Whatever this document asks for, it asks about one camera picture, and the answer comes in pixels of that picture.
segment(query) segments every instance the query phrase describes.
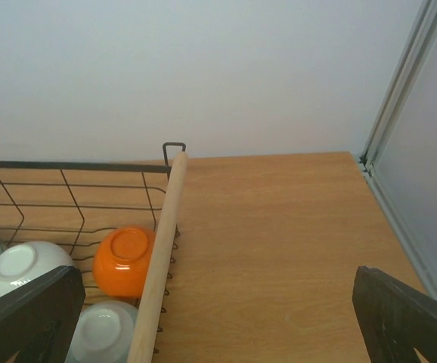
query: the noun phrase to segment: wire grid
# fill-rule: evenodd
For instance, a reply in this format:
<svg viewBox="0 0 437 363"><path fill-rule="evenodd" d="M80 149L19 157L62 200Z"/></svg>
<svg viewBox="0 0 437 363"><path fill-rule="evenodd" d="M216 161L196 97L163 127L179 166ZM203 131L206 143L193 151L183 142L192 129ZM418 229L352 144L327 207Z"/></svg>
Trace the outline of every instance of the wire grid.
<svg viewBox="0 0 437 363"><path fill-rule="evenodd" d="M17 215L17 218L14 218L14 221L10 223L2 222L2 218L5 217L0 218L0 238L5 239L10 246L27 240L49 240L56 243L73 257L76 266L81 270L87 296L84 306L90 306L98 301L109 299L99 290L92 279L92 259L99 243L106 234L120 226L138 224L152 228L154 231L157 229L158 215L162 207L161 205L156 206L153 200L162 201L166 193L165 187L171 170L167 153L167 147L169 146L179 146L182 150L186 148L182 143L165 143L163 145L164 165L0 162L0 216L5 214L9 216L12 213L13 217ZM43 182L33 180L15 181L8 178L7 174L9 172L18 172L20 175L23 173L27 176L32 175L33 172L37 172L40 176L42 176L42 173L48 173L52 175L52 180ZM110 176L116 176L116 180L119 180L118 176L125 175L127 182L123 184L114 182L93 183L88 181L88 178L86 182L72 180L76 179L76 176L79 180L83 174L87 173L91 174L90 179L96 178L97 180L102 178L109 180ZM164 181L158 183L157 176L164 177ZM149 179L152 179L152 183L156 182L160 186L152 185ZM26 191L26 195L30 196L30 201L22 200L18 195L22 191ZM53 199L52 194L63 194L63 191L65 191L64 195L67 198L65 202L46 201ZM83 195L86 194L88 201L83 203L82 200L86 199L86 197L83 198ZM89 200L89 194L91 197L95 197L97 194L106 195L107 203L96 203L95 200ZM124 204L109 204L109 201L113 199L113 195L116 194L121 195ZM49 225L43 225L48 222L48 218L41 221L40 224L38 223L38 225L29 222L29 220L39 219L43 215L48 217L51 212L58 214L58 212L63 211L67 215L69 215L69 211L74 212L72 218L74 226L49 227ZM110 213L114 217L112 226L88 227L89 225L96 225L96 223L104 223L102 215L109 215ZM137 218L140 221L139 223L130 221L130 219L137 216L139 216ZM179 236L178 228L176 229L175 238L177 236ZM173 249L176 248L178 248L178 245L174 242ZM174 262L175 260L171 257L170 263ZM136 307L139 305L139 299L127 300L127 302Z"/></svg>

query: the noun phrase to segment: white bowl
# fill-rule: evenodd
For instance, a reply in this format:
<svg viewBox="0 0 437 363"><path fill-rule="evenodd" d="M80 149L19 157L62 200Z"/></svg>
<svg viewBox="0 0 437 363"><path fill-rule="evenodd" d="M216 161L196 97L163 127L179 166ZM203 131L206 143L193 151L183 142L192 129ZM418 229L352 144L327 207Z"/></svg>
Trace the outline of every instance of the white bowl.
<svg viewBox="0 0 437 363"><path fill-rule="evenodd" d="M79 316L66 363L126 363L138 310L120 301L99 302Z"/></svg>
<svg viewBox="0 0 437 363"><path fill-rule="evenodd" d="M62 265L74 261L57 244L37 240L13 246L0 255L0 296Z"/></svg>

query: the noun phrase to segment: white panel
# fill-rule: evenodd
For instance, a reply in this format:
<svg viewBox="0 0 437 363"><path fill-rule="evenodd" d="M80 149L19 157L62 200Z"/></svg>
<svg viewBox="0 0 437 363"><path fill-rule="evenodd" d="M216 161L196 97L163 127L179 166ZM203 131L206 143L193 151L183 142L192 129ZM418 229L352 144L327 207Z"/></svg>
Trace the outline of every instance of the white panel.
<svg viewBox="0 0 437 363"><path fill-rule="evenodd" d="M0 2L0 159L359 153L421 4Z"/></svg>
<svg viewBox="0 0 437 363"><path fill-rule="evenodd" d="M374 169L437 285L437 38Z"/></svg>

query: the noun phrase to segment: dish rack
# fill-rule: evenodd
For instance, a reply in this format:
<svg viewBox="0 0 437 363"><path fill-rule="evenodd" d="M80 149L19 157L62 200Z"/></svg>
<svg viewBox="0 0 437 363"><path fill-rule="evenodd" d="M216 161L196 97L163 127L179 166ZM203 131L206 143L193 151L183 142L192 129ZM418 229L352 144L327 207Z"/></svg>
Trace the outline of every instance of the dish rack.
<svg viewBox="0 0 437 363"><path fill-rule="evenodd" d="M172 166L169 148L179 147ZM81 270L84 309L109 300L96 286L92 259L110 231L139 225L156 240L129 351L129 363L150 362L159 327L169 264L178 248L177 215L188 156L181 142L163 144L163 164L0 161L0 238L9 245L48 240L63 247Z"/></svg>

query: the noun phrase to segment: wooden handle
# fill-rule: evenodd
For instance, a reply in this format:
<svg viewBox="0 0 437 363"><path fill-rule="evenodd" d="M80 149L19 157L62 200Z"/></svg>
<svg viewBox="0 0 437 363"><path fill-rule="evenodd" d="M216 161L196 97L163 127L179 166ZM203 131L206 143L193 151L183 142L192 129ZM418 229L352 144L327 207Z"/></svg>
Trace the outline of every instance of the wooden handle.
<svg viewBox="0 0 437 363"><path fill-rule="evenodd" d="M187 161L188 156L183 151L178 153L173 160L157 237L138 310L135 333L129 350L128 363L150 363L153 357Z"/></svg>

